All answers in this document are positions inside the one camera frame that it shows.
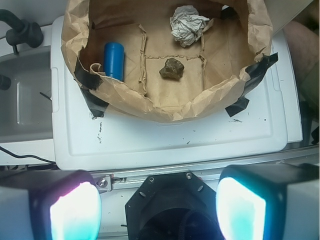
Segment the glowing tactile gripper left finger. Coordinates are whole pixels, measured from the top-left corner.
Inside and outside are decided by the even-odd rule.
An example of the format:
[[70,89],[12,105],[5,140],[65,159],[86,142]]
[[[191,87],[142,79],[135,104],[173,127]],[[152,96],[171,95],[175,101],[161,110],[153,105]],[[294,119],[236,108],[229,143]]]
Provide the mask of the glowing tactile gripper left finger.
[[102,200],[84,170],[0,173],[2,240],[95,240]]

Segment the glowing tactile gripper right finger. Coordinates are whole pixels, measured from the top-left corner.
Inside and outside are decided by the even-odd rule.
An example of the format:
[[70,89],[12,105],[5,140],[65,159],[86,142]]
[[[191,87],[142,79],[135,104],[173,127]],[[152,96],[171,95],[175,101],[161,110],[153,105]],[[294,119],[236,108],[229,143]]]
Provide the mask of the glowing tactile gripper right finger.
[[318,240],[320,168],[228,165],[220,174],[215,206],[227,240]]

